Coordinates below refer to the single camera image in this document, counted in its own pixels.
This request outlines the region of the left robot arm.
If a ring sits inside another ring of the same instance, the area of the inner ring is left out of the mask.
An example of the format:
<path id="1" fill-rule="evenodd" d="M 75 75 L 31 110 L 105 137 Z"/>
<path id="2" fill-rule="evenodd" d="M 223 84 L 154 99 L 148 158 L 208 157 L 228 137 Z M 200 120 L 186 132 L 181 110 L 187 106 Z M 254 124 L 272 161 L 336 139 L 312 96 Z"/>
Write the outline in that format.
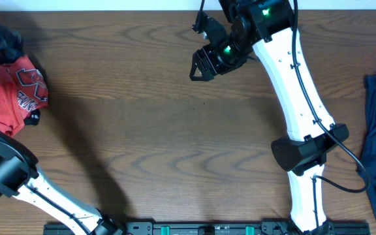
<path id="1" fill-rule="evenodd" d="M 34 57 L 22 55 L 0 63 L 0 196 L 40 208 L 74 234 L 124 234 L 124 225 L 53 182 L 39 166 L 37 157 L 13 137 L 26 125 L 38 123 L 40 110 L 45 108 L 68 147 L 78 153 L 90 152 L 79 127 L 81 111 L 77 107 L 69 110 L 55 101 L 55 93 L 54 85 Z"/>

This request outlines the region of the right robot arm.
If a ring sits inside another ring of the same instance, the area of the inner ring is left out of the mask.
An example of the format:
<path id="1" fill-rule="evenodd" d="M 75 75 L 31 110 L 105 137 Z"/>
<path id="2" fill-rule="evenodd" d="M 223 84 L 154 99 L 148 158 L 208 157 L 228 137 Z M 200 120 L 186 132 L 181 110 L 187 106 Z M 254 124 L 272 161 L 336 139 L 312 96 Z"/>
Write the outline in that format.
<path id="1" fill-rule="evenodd" d="M 190 79 L 209 82 L 235 71 L 255 54 L 281 105 L 286 136 L 274 140 L 272 153 L 287 173 L 292 196 L 290 223 L 297 234 L 327 232 L 322 182 L 328 152 L 348 138 L 324 107 L 301 52 L 298 8 L 286 0 L 221 1 L 227 31 L 203 9 L 192 28 L 207 45 L 193 54 Z"/>

